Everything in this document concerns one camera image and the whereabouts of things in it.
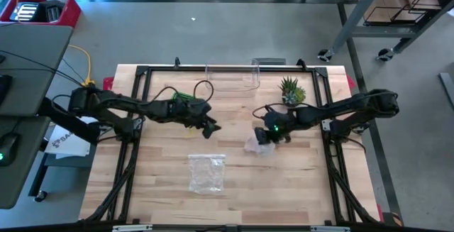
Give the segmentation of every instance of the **computer mouse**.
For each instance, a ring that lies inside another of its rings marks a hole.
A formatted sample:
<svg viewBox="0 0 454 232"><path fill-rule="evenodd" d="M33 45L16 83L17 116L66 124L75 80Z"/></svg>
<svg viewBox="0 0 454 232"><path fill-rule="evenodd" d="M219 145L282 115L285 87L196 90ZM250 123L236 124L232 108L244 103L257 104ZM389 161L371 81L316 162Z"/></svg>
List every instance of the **computer mouse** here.
<svg viewBox="0 0 454 232"><path fill-rule="evenodd" d="M20 134L13 132L0 137L0 167L8 166L14 162L20 138Z"/></svg>

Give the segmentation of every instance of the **white paper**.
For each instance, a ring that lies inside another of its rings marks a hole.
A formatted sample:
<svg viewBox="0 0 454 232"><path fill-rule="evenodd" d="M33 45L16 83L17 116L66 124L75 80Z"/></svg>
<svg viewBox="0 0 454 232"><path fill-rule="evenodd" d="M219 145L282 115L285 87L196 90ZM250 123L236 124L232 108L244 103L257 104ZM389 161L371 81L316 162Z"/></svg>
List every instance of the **white paper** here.
<svg viewBox="0 0 454 232"><path fill-rule="evenodd" d="M82 117L81 120L85 123L96 121L96 119L90 117ZM63 154L58 155L57 158L65 158L68 156L84 157L90 153L90 143L82 140L74 133L70 133L60 126L55 126L45 152Z"/></svg>

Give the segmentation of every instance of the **clear plastic container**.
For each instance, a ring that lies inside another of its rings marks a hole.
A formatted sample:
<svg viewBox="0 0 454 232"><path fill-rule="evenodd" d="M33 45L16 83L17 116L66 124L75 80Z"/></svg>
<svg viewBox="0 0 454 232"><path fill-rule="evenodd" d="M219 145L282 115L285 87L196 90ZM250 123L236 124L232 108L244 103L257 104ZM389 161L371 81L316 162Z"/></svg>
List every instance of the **clear plastic container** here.
<svg viewBox="0 0 454 232"><path fill-rule="evenodd" d="M213 97L248 98L254 97L260 86L259 62L251 60L250 65L206 64L206 80L213 84Z"/></svg>

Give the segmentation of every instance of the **plastic bag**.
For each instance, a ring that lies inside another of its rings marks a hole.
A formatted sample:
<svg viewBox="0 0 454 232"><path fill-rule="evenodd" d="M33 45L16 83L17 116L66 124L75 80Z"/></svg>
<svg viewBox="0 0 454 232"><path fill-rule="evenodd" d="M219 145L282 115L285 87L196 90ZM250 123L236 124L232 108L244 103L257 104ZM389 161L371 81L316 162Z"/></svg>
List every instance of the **plastic bag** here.
<svg viewBox="0 0 454 232"><path fill-rule="evenodd" d="M257 155L261 157L267 157L273 154L275 151L276 145L274 143L260 145L258 144L257 138L251 136L248 141L246 141L244 145L244 150L247 152L257 153Z"/></svg>
<svg viewBox="0 0 454 232"><path fill-rule="evenodd" d="M189 191L213 194L224 190L225 155L188 155L191 182Z"/></svg>

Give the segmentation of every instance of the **concrete floor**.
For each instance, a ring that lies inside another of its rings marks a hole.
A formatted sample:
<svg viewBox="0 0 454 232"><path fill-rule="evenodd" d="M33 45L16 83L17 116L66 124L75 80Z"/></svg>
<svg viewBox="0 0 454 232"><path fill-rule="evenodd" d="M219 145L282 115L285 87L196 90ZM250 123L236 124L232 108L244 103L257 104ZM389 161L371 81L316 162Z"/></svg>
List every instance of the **concrete floor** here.
<svg viewBox="0 0 454 232"><path fill-rule="evenodd" d="M253 57L283 57L288 64L298 58L310 65L341 29L335 5L313 4L156 4L79 3L82 8L71 43L92 55L92 77L101 84L113 76L120 63L184 64L247 63ZM395 39L357 38L358 56L368 89L385 88L399 94L398 116L378 121L389 168L407 226L452 230L454 227L454 112L437 74L454 62L454 18L442 17L403 54L388 63L374 60ZM65 59L83 77L86 58L68 50ZM331 65L344 65L353 76L346 47ZM62 63L60 69L73 74ZM48 96L74 88L56 77ZM377 202L386 211L380 172L368 134L372 182ZM0 227L76 221L89 171L50 168L42 203L27 192L41 155L38 155L21 198L11 210L0 210Z"/></svg>

